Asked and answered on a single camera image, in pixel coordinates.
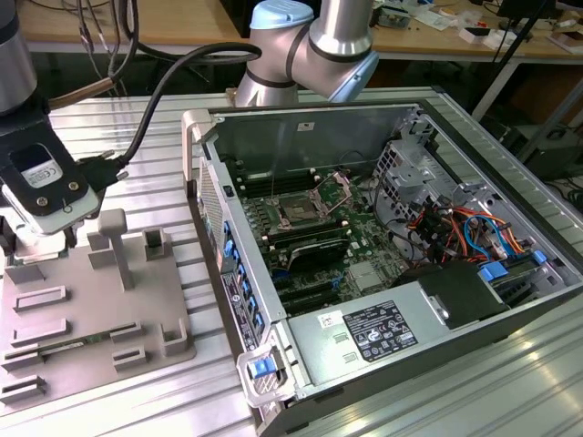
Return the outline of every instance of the aluminum extrusion table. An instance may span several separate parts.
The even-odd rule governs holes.
[[[459,107],[431,88],[367,91],[362,98],[389,94],[432,99],[465,136],[477,132],[476,127],[456,121]],[[304,101],[315,99],[318,97],[302,94]],[[146,103],[146,98],[89,100],[57,111],[52,119],[74,157],[81,158],[124,150]],[[209,106],[225,106],[223,96],[162,99],[144,144],[128,168],[130,177],[113,186],[104,202],[104,209],[126,210],[129,232],[161,226],[171,236],[197,356],[2,417],[3,437],[169,432],[175,436],[255,435],[182,191],[180,116],[187,109]],[[491,153],[486,149],[493,138],[482,141],[484,153]],[[502,155],[496,159],[497,167],[506,161]],[[583,250],[583,223],[575,212],[554,214],[553,202],[559,200],[536,181],[516,180],[513,184],[549,223]],[[95,226],[88,222],[80,230],[81,244]],[[578,298],[510,339],[360,401],[294,435],[581,435],[582,362],[583,299]]]

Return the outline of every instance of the robotic arm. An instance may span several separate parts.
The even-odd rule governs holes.
[[[259,3],[251,43],[263,52],[247,64],[235,105],[263,107],[298,101],[300,84],[333,103],[353,100],[373,75],[373,0],[323,0],[320,17],[293,0]]]
[[[108,157],[76,162],[56,136],[23,38],[14,0],[0,0],[0,179],[2,193],[34,232],[55,234],[99,210],[118,181]]]
[[[128,2],[122,2],[126,11]],[[378,55],[371,52],[368,28],[372,0],[323,0],[321,17],[313,20],[309,6],[292,0],[267,0],[254,12],[251,42],[202,47],[176,60],[160,80],[130,149],[146,131],[164,84],[188,62],[210,64],[204,56],[220,51],[251,51],[253,56],[236,96],[236,105],[285,105],[297,101],[301,84],[332,102],[355,98],[370,79]],[[134,10],[138,41],[138,11]],[[127,26],[127,19],[122,20]],[[101,84],[108,89],[110,79]],[[37,89],[36,75],[20,32],[15,0],[0,0],[0,179],[2,194],[18,215],[39,235],[67,232],[99,212],[107,187],[124,173],[133,156],[106,154],[75,161],[53,131],[47,101]]]

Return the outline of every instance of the blue latch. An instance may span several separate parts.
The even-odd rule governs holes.
[[[257,328],[263,328],[263,317],[259,312],[255,314],[255,324],[257,325]]]
[[[508,274],[508,270],[502,265],[500,261],[490,262],[482,267],[480,275],[488,282],[494,279],[502,278]]]
[[[243,297],[245,299],[247,299],[250,294],[251,294],[251,285],[249,285],[249,282],[247,280],[244,280],[243,281]]]
[[[233,249],[235,247],[235,243],[233,243],[233,240],[230,239],[227,241],[227,243],[225,243],[225,249],[223,249],[222,253],[225,254],[225,257],[230,257],[233,254]]]
[[[547,262],[547,255],[540,250],[535,250],[532,254],[532,258],[534,258],[538,264],[544,264]]]
[[[251,377],[256,380],[262,376],[271,375],[277,371],[275,365],[275,360],[272,357],[264,358],[263,360],[257,360],[249,363],[249,371],[251,372]]]

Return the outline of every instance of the warning label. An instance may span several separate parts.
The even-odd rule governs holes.
[[[346,314],[344,322],[366,361],[373,362],[417,344],[392,300]]]

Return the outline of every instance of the electronic equipment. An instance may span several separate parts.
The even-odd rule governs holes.
[[[532,16],[539,7],[540,2],[537,1],[504,0],[496,14],[508,18],[508,21],[501,21],[500,28],[506,30],[508,27],[515,34],[518,34],[522,29],[520,20]],[[539,19],[559,18],[561,14],[562,13],[556,9],[555,2],[547,1],[545,10]]]
[[[515,126],[506,133],[503,144],[514,155],[523,150],[540,126]],[[583,174],[581,137],[571,129],[557,127],[537,144],[525,160],[525,166],[543,180],[574,177]]]
[[[441,110],[395,98],[185,114],[184,150],[192,133],[204,150],[190,208],[259,435],[501,340],[583,290],[583,259],[494,165],[532,176],[486,134],[476,148],[497,158],[484,158],[461,133],[479,125]]]
[[[235,25],[237,32],[241,38],[249,38],[251,30],[249,25],[251,24],[251,17],[253,15],[253,9],[262,0],[220,0],[222,6],[227,11],[230,21]],[[305,3],[313,9],[315,16],[320,14],[320,6],[322,5],[322,0],[298,0],[301,3]]]

